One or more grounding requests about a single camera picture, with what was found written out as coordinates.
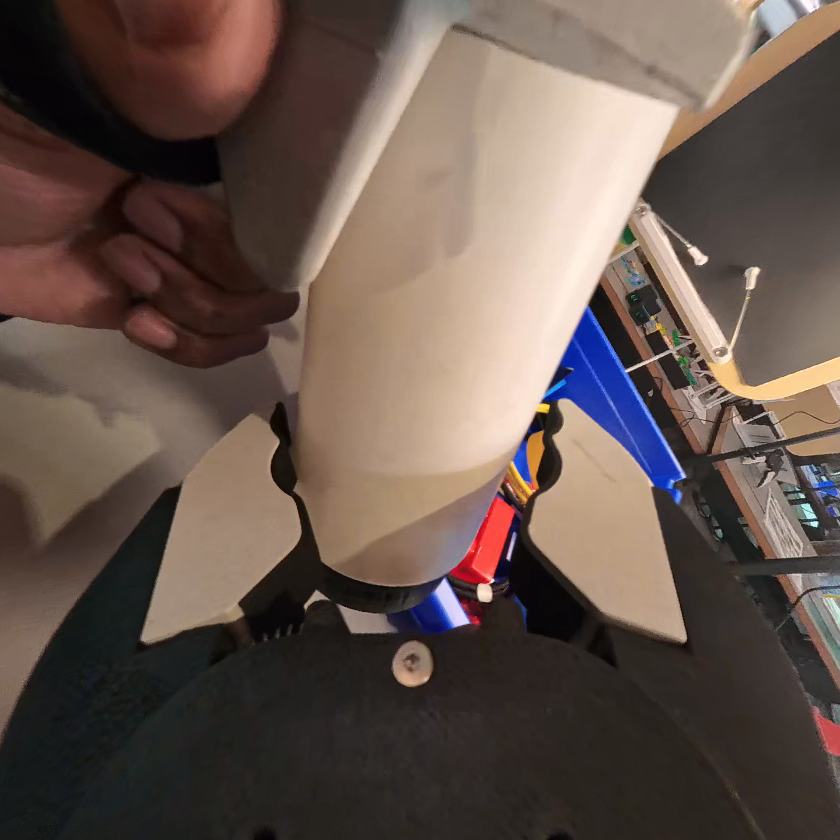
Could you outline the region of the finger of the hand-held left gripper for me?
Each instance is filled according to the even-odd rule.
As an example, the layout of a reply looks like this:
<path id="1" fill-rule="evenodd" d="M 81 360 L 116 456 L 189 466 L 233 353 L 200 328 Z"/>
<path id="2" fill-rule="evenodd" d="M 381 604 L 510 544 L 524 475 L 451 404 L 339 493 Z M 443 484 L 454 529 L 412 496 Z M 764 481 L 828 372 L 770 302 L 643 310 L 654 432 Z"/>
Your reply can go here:
<path id="1" fill-rule="evenodd" d="M 729 1 L 475 1 L 455 27 L 548 67 L 701 111 L 749 58 L 755 19 Z"/>
<path id="2" fill-rule="evenodd" d="M 266 77 L 219 138 L 238 250 L 268 287 L 312 283 L 470 2 L 285 2 Z"/>

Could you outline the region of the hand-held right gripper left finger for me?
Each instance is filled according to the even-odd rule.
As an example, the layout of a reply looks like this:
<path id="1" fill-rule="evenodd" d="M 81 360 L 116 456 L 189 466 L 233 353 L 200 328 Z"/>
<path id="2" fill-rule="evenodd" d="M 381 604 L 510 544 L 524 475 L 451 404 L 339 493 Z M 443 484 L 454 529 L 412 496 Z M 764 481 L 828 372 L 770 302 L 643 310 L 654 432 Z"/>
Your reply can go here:
<path id="1" fill-rule="evenodd" d="M 312 597 L 298 507 L 274 481 L 281 403 L 252 413 L 184 479 L 140 641 L 240 625 L 257 640 L 299 629 Z"/>

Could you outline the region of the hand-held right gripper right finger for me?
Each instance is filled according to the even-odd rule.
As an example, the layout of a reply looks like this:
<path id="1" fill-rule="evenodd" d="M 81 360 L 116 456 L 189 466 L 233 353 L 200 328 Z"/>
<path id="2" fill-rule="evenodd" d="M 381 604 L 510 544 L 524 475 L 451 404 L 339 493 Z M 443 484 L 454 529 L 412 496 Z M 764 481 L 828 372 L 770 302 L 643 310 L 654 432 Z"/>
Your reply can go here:
<path id="1" fill-rule="evenodd" d="M 588 645 L 616 627 L 684 645 L 657 502 L 671 502 L 614 436 L 573 402 L 553 404 L 538 488 L 511 563 L 529 633 Z"/>

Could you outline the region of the blue plastic bin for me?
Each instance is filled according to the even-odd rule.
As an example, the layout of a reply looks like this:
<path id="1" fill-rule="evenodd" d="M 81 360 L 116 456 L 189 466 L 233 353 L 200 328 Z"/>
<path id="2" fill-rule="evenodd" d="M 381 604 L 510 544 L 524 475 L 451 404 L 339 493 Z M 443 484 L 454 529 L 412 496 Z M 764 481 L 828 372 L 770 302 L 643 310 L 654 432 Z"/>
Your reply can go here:
<path id="1" fill-rule="evenodd" d="M 441 580 L 425 601 L 390 616 L 389 621 L 395 629 L 442 634 L 459 627 L 477 627 L 480 624 L 488 627 L 491 609 L 509 601 L 513 601 L 515 613 L 525 619 L 524 608 L 512 587 L 511 563 L 527 503 L 539 486 L 538 470 L 543 456 L 543 432 L 549 410 L 562 399 L 573 402 L 614 436 L 636 459 L 654 486 L 670 496 L 671 502 L 657 502 L 657 510 L 671 566 L 666 519 L 678 509 L 681 493 L 677 484 L 686 475 L 590 310 L 585 310 L 555 379 L 556 382 L 552 383 L 538 412 L 542 417 L 540 434 L 531 436 L 528 443 L 521 443 L 512 462 L 512 466 L 517 468 L 525 466 L 527 459 L 530 459 L 530 466 L 526 467 L 525 486 L 530 493 L 522 502 L 497 496 L 511 504 L 517 513 L 495 580 L 491 583 L 493 601 L 489 604 L 479 603 L 476 600 L 476 584 L 459 581 L 450 575 Z"/>

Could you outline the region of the white plastic bottle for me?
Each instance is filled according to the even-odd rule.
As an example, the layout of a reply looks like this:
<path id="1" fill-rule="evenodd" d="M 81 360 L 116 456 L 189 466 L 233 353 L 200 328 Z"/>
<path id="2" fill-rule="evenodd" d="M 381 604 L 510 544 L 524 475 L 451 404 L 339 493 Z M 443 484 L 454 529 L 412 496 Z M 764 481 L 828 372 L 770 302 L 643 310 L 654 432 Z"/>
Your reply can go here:
<path id="1" fill-rule="evenodd" d="M 400 612 L 465 557 L 678 110 L 446 34 L 310 289 L 320 592 Z"/>

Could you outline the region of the person's left hand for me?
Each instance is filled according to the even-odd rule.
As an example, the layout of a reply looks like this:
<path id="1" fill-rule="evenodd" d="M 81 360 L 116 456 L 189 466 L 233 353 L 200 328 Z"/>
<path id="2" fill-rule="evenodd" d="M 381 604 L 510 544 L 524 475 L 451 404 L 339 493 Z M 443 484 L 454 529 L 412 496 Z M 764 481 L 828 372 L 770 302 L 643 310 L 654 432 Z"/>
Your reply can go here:
<path id="1" fill-rule="evenodd" d="M 105 99 L 170 141 L 216 139 L 236 121 L 284 24 L 273 1 L 55 3 Z M 206 369 L 262 351 L 297 312 L 298 293 L 248 267 L 210 185 L 122 170 L 3 103 L 1 146 L 2 320 L 114 330 Z"/>

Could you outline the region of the red flat box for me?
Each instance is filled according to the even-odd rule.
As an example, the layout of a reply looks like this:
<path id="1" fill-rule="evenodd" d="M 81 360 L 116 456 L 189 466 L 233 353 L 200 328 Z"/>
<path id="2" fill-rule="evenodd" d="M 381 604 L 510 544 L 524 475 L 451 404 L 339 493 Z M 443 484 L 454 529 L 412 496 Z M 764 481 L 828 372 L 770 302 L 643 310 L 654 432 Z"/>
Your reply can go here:
<path id="1" fill-rule="evenodd" d="M 449 574 L 468 584 L 492 583 L 496 577 L 502 552 L 508 543 L 509 532 L 516 513 L 515 507 L 502 498 L 496 497 L 491 502 L 465 557 Z"/>

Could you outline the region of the wooden desk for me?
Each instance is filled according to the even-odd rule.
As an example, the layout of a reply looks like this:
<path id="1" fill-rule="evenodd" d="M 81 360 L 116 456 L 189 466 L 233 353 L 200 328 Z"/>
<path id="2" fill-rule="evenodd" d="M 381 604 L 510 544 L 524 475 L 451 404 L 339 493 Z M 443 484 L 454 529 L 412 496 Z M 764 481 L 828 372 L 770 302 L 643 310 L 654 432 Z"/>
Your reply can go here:
<path id="1" fill-rule="evenodd" d="M 640 327 L 626 294 L 648 283 L 661 312 Z M 808 689 L 837 700 L 837 510 L 790 462 L 771 407 L 718 386 L 639 245 L 615 248 L 591 308 L 686 472 L 689 513 L 725 560 L 743 565 Z"/>

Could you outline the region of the black device with green display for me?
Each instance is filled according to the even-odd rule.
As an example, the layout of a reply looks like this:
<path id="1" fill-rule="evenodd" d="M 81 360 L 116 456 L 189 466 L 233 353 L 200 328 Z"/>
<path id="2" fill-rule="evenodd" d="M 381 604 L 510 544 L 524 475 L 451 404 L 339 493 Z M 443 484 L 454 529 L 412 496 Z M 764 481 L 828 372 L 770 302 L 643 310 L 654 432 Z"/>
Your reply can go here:
<path id="1" fill-rule="evenodd" d="M 655 286 L 646 284 L 626 294 L 628 312 L 637 326 L 644 326 L 655 319 L 662 308 Z"/>

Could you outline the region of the white panel stand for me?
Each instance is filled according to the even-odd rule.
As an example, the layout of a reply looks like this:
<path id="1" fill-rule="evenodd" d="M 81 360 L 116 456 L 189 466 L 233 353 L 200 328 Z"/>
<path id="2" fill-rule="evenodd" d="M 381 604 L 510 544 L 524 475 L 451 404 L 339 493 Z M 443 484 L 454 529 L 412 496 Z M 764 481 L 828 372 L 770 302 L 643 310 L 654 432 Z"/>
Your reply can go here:
<path id="1" fill-rule="evenodd" d="M 737 288 L 743 293 L 742 304 L 733 330 L 726 334 L 701 297 L 681 258 L 683 254 L 693 267 L 701 268 L 707 265 L 709 256 L 659 216 L 643 198 L 637 199 L 628 225 L 701 354 L 711 364 L 734 362 L 734 350 L 762 268 L 750 266 L 737 269 L 736 274 L 740 277 Z M 680 252 L 675 249 L 675 244 L 681 246 Z"/>

